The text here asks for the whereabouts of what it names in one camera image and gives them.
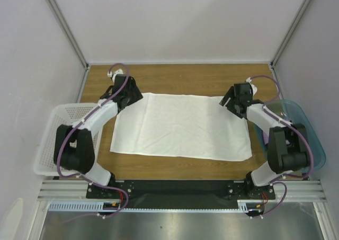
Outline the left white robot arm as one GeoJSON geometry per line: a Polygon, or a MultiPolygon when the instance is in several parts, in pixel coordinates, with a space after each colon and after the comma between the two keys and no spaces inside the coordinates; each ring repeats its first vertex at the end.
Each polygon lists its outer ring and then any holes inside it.
{"type": "Polygon", "coordinates": [[[109,86],[89,113],[71,125],[57,128],[53,161],[58,174],[64,177],[62,168],[74,171],[74,175],[78,174],[97,184],[102,196],[114,196],[117,191],[114,175],[98,164],[93,138],[108,121],[142,98],[133,77],[127,74],[113,75],[113,85],[109,86]]]}

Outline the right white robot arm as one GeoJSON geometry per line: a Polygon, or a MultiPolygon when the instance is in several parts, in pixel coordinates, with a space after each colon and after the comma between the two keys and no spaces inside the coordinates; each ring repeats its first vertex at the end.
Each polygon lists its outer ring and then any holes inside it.
{"type": "Polygon", "coordinates": [[[266,162],[246,174],[244,193],[251,199],[284,175],[306,168],[305,177],[314,169],[314,157],[308,143],[306,127],[283,119],[260,100],[253,99],[254,86],[234,84],[221,99],[220,105],[235,116],[257,125],[269,137],[266,162]]]}

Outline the purple towel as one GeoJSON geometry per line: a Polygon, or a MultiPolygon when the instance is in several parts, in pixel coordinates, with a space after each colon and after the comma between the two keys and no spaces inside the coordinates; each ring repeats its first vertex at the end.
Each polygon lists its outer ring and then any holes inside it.
{"type": "Polygon", "coordinates": [[[263,137],[263,144],[264,144],[265,147],[267,147],[268,143],[269,143],[269,137],[266,133],[263,133],[262,137],[263,137]]]}

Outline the white towel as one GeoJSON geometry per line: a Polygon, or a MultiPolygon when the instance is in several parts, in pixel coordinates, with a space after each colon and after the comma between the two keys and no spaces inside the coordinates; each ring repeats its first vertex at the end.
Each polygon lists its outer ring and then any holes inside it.
{"type": "Polygon", "coordinates": [[[145,93],[115,119],[110,151],[242,162],[252,157],[245,119],[221,97],[145,93]]]}

